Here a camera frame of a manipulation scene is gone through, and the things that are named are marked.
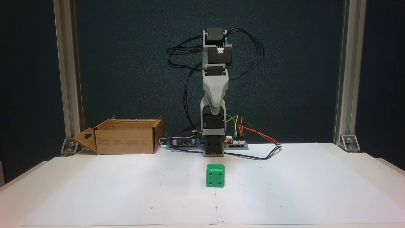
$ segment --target black cable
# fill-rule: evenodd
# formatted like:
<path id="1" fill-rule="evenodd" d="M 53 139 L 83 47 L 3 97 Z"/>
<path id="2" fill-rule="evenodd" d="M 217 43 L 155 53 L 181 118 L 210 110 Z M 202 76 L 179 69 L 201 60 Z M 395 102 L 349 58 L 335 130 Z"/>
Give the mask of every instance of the black cable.
<path id="1" fill-rule="evenodd" d="M 229 80 L 235 80 L 237 78 L 239 78 L 240 76 L 246 74 L 251 68 L 255 67 L 258 63 L 260 63 L 260 61 L 262 61 L 263 57 L 264 57 L 264 46 L 263 44 L 254 36 L 252 36 L 251 34 L 249 34 L 246 30 L 244 30 L 243 28 L 233 28 L 231 30 L 229 30 L 223 37 L 223 41 L 225 41 L 225 38 L 233 33 L 237 33 L 237 32 L 241 32 L 246 34 L 250 40 L 253 42 L 253 44 L 255 45 L 255 49 L 256 49 L 256 58 L 254 59 L 252 65 L 244 72 L 230 78 Z"/>
<path id="2" fill-rule="evenodd" d="M 251 155 L 242 155 L 242 154 L 235 154 L 235 153 L 228 153 L 225 152 L 226 155 L 233 155 L 233 156 L 237 156 L 237 157 L 242 157 L 242 158 L 248 158 L 248 159 L 254 159 L 254 160 L 267 160 L 269 158 L 271 158 L 274 154 L 276 154 L 277 150 L 281 150 L 281 146 L 276 146 L 275 148 L 273 148 L 273 150 L 270 151 L 270 153 L 266 156 L 266 157 L 255 157 L 255 156 L 251 156 Z"/>
<path id="3" fill-rule="evenodd" d="M 198 126 L 200 123 L 201 123 L 201 122 L 198 121 L 196 124 L 193 125 L 193 127 L 195 128 L 195 127 Z M 179 133 L 181 133 L 181 132 L 190 130 L 190 129 L 191 129 L 191 127 L 187 127 L 187 128 L 185 128 L 185 129 L 183 129 L 183 130 L 181 130 L 181 131 L 178 131 L 178 132 L 174 133 L 174 134 L 170 137 L 169 143 L 170 143 L 170 145 L 171 145 L 174 149 L 176 149 L 176 150 L 178 150 L 178 151 L 202 154 L 202 153 L 203 153 L 202 151 L 184 150 L 184 149 L 178 148 L 177 146 L 175 146 L 175 145 L 173 144 L 173 137 L 174 137 L 175 135 L 177 135 L 177 134 L 179 134 Z M 270 159 L 272 156 L 274 156 L 277 151 L 281 151 L 281 146 L 276 146 L 275 148 L 273 148 L 273 149 L 270 151 L 270 153 L 269 153 L 266 157 L 255 157 L 255 156 L 251 156 L 251 155 L 243 155 L 243 154 L 236 154 L 236 153 L 229 153 L 229 152 L 224 152 L 224 154 L 226 154 L 226 155 L 232 155 L 232 156 L 237 156 L 237 157 L 241 157 L 241 158 L 247 158 L 247 159 L 253 159 L 253 160 L 264 161 L 264 160 Z"/>
<path id="4" fill-rule="evenodd" d="M 202 151 L 189 151 L 189 150 L 184 150 L 184 149 L 178 148 L 177 146 L 175 146 L 175 145 L 173 144 L 173 137 L 174 137 L 175 135 L 177 135 L 177 134 L 179 134 L 179 133 L 181 133 L 181 132 L 190 130 L 190 129 L 193 128 L 193 127 L 195 128 L 195 127 L 197 127 L 200 123 L 201 123 L 201 122 L 198 121 L 196 124 L 194 124 L 194 125 L 192 125 L 192 126 L 190 126 L 190 127 L 184 128 L 183 130 L 174 133 L 174 134 L 170 137 L 170 139 L 169 139 L 170 145 L 171 145 L 174 149 L 176 149 L 176 150 L 178 150 L 178 151 L 202 154 L 202 153 L 203 153 Z"/>
<path id="5" fill-rule="evenodd" d="M 186 79 L 186 81 L 185 81 L 184 90 L 183 90 L 183 107 L 184 107 L 184 112 L 185 112 L 185 115 L 186 115 L 186 117 L 187 117 L 187 119 L 188 119 L 188 122 L 190 123 L 190 126 L 193 126 L 193 123 L 192 123 L 192 120 L 191 120 L 191 117 L 190 117 L 190 113 L 189 113 L 189 111 L 188 111 L 188 82 L 189 82 L 191 76 L 193 75 L 193 73 L 194 73 L 195 71 L 197 71 L 197 68 L 198 68 L 201 64 L 202 64 L 202 63 L 199 62 L 199 63 L 190 71 L 190 73 L 188 74 L 187 79 Z"/>
<path id="6" fill-rule="evenodd" d="M 168 65 L 170 67 L 173 67 L 173 68 L 187 68 L 187 69 L 193 70 L 193 68 L 190 67 L 190 66 L 173 63 L 171 61 L 171 58 L 172 58 L 173 55 L 193 54 L 193 53 L 198 53 L 198 52 L 202 51 L 203 50 L 203 45 L 202 44 L 201 45 L 196 45 L 196 46 L 193 46 L 193 47 L 184 47 L 183 46 L 183 44 L 186 44 L 188 42 L 191 42 L 191 41 L 194 41 L 194 40 L 197 40 L 197 39 L 201 39 L 202 37 L 203 37 L 203 35 L 201 34 L 201 35 L 192 37 L 190 39 L 187 39 L 187 40 L 181 42 L 177 46 L 166 48 L 166 53 L 169 55 Z"/>

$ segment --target wire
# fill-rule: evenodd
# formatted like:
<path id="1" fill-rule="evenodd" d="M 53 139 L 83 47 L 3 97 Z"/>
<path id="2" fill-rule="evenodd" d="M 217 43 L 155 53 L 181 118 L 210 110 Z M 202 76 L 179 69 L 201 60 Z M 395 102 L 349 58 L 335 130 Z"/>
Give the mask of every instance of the wire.
<path id="1" fill-rule="evenodd" d="M 178 150 L 178 151 L 202 154 L 202 153 L 203 153 L 202 151 L 189 151 L 189 150 L 184 150 L 184 149 L 180 149 L 180 148 L 178 148 L 177 146 L 173 145 L 173 137 L 174 137 L 175 135 L 177 135 L 177 134 L 179 134 L 179 133 L 181 133 L 181 132 L 190 130 L 190 129 L 192 129 L 192 128 L 195 128 L 195 127 L 197 127 L 200 123 L 201 123 L 201 122 L 198 121 L 198 122 L 195 123 L 194 125 L 192 125 L 192 126 L 190 126 L 190 127 L 186 127 L 186 128 L 184 128 L 183 130 L 180 130 L 180 131 L 174 133 L 174 134 L 170 137 L 170 139 L 169 139 L 171 146 L 172 146 L 174 149 Z"/>
<path id="2" fill-rule="evenodd" d="M 267 159 L 271 158 L 272 156 L 274 156 L 277 151 L 280 152 L 281 149 L 282 149 L 282 146 L 276 146 L 276 147 L 273 148 L 273 150 L 271 150 L 270 153 L 269 153 L 267 156 L 265 156 L 265 157 L 255 157 L 255 156 L 251 156 L 251 155 L 243 155 L 243 154 L 228 153 L 228 152 L 225 152 L 225 154 L 226 154 L 226 155 L 233 155 L 233 156 L 236 156 L 236 157 L 242 157 L 242 158 L 248 158 L 248 159 L 253 159 L 253 160 L 261 160 L 261 161 L 264 161 L 264 160 L 267 160 Z"/>
<path id="3" fill-rule="evenodd" d="M 242 125 L 242 137 L 245 136 L 245 133 L 243 132 L 243 121 L 242 121 L 242 117 L 241 117 L 241 125 Z"/>
<path id="4" fill-rule="evenodd" d="M 199 62 L 188 74 L 187 79 L 185 81 L 185 85 L 184 85 L 184 90 L 183 90 L 183 108 L 184 108 L 184 112 L 185 115 L 188 119 L 188 122 L 190 123 L 190 126 L 193 126 L 191 117 L 190 117 L 190 113 L 188 111 L 188 82 L 191 78 L 191 76 L 193 75 L 193 73 L 196 71 L 196 69 L 201 65 L 201 62 Z"/>
<path id="5" fill-rule="evenodd" d="M 236 137 L 238 137 L 238 133 L 237 133 L 237 131 L 236 131 L 236 124 L 238 123 L 238 118 L 239 118 L 239 116 L 236 115 L 236 120 L 235 120 L 235 133 L 236 133 Z"/>
<path id="6" fill-rule="evenodd" d="M 180 130 L 180 131 L 174 133 L 174 134 L 170 137 L 170 139 L 169 139 L 172 148 L 174 148 L 174 149 L 176 149 L 176 150 L 178 150 L 178 151 L 202 154 L 202 153 L 203 153 L 202 151 L 184 150 L 184 149 L 178 148 L 177 146 L 173 145 L 173 143 L 172 143 L 173 138 L 174 138 L 175 135 L 177 135 L 177 134 L 179 134 L 179 133 L 181 133 L 181 132 L 187 131 L 187 130 L 191 129 L 192 127 L 196 127 L 196 126 L 198 126 L 199 124 L 200 124 L 200 122 L 198 121 L 198 122 L 197 122 L 196 124 L 194 124 L 193 126 L 187 127 L 187 128 L 185 128 L 185 129 L 183 129 L 183 130 Z M 237 156 L 237 157 L 242 157 L 242 158 L 247 158 L 247 159 L 262 160 L 262 161 L 263 161 L 263 160 L 267 160 L 267 159 L 271 158 L 272 156 L 274 156 L 274 155 L 276 154 L 276 152 L 278 153 L 279 151 L 281 151 L 281 146 L 280 146 L 280 145 L 276 145 L 276 147 L 274 147 L 266 157 L 255 157 L 255 156 L 251 156 L 251 155 L 243 155 L 243 154 L 236 154 L 236 153 L 229 153 L 229 152 L 224 152 L 224 154 L 226 154 L 226 155 L 232 155 L 232 156 Z"/>
<path id="7" fill-rule="evenodd" d="M 253 42 L 255 49 L 256 49 L 256 58 L 254 59 L 252 65 L 244 72 L 238 74 L 237 76 L 234 76 L 232 78 L 229 79 L 229 81 L 231 80 L 235 80 L 237 78 L 239 78 L 240 76 L 246 74 L 251 68 L 255 67 L 257 64 L 260 63 L 260 61 L 262 61 L 263 57 L 264 57 L 264 46 L 263 44 L 254 36 L 252 36 L 251 34 L 249 34 L 246 30 L 244 30 L 243 28 L 233 28 L 231 30 L 229 30 L 223 37 L 223 41 L 225 41 L 225 38 L 228 37 L 229 35 L 233 34 L 233 33 L 237 33 L 237 32 L 241 32 L 246 34 L 250 40 Z"/>
<path id="8" fill-rule="evenodd" d="M 166 53 L 169 55 L 168 58 L 168 65 L 172 68 L 187 68 L 189 70 L 193 70 L 193 71 L 201 71 L 202 69 L 197 69 L 194 70 L 193 67 L 187 66 L 187 65 L 183 65 L 183 64 L 175 64 L 171 61 L 171 58 L 173 55 L 186 55 L 186 54 L 193 54 L 193 53 L 198 53 L 200 51 L 203 50 L 203 45 L 196 45 L 196 46 L 192 46 L 192 47 L 184 47 L 183 44 L 186 44 L 188 42 L 197 40 L 197 39 L 201 39 L 203 37 L 202 34 L 186 39 L 185 41 L 181 42 L 179 45 L 174 46 L 174 47 L 169 47 L 166 48 Z"/>
<path id="9" fill-rule="evenodd" d="M 233 120 L 233 122 L 236 123 L 236 121 L 235 121 L 235 119 L 234 119 L 236 116 L 232 117 L 232 116 L 230 116 L 230 115 L 228 115 L 228 114 L 227 114 L 227 116 L 229 116 L 230 119 L 227 120 L 226 122 L 229 122 L 230 120 Z"/>
<path id="10" fill-rule="evenodd" d="M 250 125 L 250 123 L 249 123 L 245 118 L 243 118 L 243 117 L 241 117 L 241 118 L 242 118 L 256 133 L 258 133 L 258 134 L 261 135 L 262 137 L 266 136 L 266 137 L 270 138 L 270 140 L 273 141 L 274 144 L 280 144 L 280 143 L 277 142 L 277 140 L 275 140 L 275 139 L 273 139 L 273 138 L 271 138 L 271 137 L 269 137 L 269 136 L 267 136 L 267 135 L 265 135 L 265 134 L 262 134 L 262 133 L 258 132 L 256 129 L 254 129 L 254 127 L 253 127 L 252 125 Z"/>
<path id="11" fill-rule="evenodd" d="M 173 138 L 173 139 L 187 139 L 187 138 L 192 138 L 192 137 L 197 136 L 197 135 L 199 135 L 199 134 L 193 134 L 193 135 L 190 135 L 190 136 L 188 136 L 188 137 L 172 137 L 172 138 Z M 167 140 L 167 139 L 170 139 L 170 137 L 159 139 L 160 145 L 162 145 L 162 140 Z"/>
<path id="12" fill-rule="evenodd" d="M 247 127 L 243 127 L 243 128 L 246 129 L 246 130 L 249 130 L 249 131 L 258 133 L 259 135 L 261 135 L 262 137 L 264 137 L 266 140 L 271 141 L 271 142 L 274 143 L 275 145 L 280 145 L 279 142 L 277 142 L 275 139 L 271 138 L 270 136 L 267 136 L 267 135 L 265 135 L 265 134 L 263 134 L 263 133 L 260 133 L 260 132 L 258 132 L 258 131 L 252 130 L 252 129 L 247 128 Z"/>

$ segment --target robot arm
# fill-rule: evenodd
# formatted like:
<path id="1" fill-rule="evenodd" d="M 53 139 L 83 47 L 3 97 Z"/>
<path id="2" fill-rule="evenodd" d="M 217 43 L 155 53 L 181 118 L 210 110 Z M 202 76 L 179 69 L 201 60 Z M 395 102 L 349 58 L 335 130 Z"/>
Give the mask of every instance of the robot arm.
<path id="1" fill-rule="evenodd" d="M 224 155 L 223 136 L 226 130 L 225 91 L 228 89 L 228 70 L 232 62 L 232 45 L 223 39 L 226 30 L 208 28 L 202 32 L 202 88 L 200 103 L 201 129 L 206 138 L 204 156 Z M 209 106 L 211 113 L 203 113 Z"/>

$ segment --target aluminum frame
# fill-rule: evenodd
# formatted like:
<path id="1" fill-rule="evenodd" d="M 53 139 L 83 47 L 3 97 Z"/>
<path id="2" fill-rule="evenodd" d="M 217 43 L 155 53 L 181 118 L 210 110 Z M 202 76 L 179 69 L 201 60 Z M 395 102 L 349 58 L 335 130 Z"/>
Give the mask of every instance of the aluminum frame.
<path id="1" fill-rule="evenodd" d="M 333 141 L 354 135 L 367 0 L 346 0 Z"/>
<path id="2" fill-rule="evenodd" d="M 367 0 L 346 0 L 333 142 L 354 135 Z M 66 138 L 84 129 L 74 0 L 53 0 Z"/>
<path id="3" fill-rule="evenodd" d="M 84 129 L 74 0 L 53 0 L 66 138 Z"/>

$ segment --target yellow wire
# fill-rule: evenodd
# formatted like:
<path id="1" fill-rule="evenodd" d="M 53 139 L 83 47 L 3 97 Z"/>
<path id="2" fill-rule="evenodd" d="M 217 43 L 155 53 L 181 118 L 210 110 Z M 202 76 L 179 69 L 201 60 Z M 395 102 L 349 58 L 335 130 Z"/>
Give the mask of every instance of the yellow wire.
<path id="1" fill-rule="evenodd" d="M 233 121 L 235 121 L 235 118 L 236 116 L 234 116 L 234 117 L 231 117 L 229 120 L 227 120 L 226 122 L 229 122 L 230 120 L 233 120 Z"/>
<path id="2" fill-rule="evenodd" d="M 226 122 L 228 122 L 228 121 L 230 121 L 230 120 L 233 120 L 234 122 L 235 122 L 235 132 L 236 132 L 236 136 L 238 136 L 238 133 L 237 133 L 237 131 L 236 131 L 236 124 L 238 123 L 238 115 L 236 115 L 236 116 L 234 116 L 234 117 L 232 117 L 232 118 L 230 118 L 229 120 L 227 120 Z"/>
<path id="3" fill-rule="evenodd" d="M 236 124 L 238 123 L 238 118 L 239 118 L 239 116 L 236 115 L 236 121 L 235 121 L 235 133 L 236 133 L 236 137 L 238 137 L 238 131 L 236 130 Z"/>

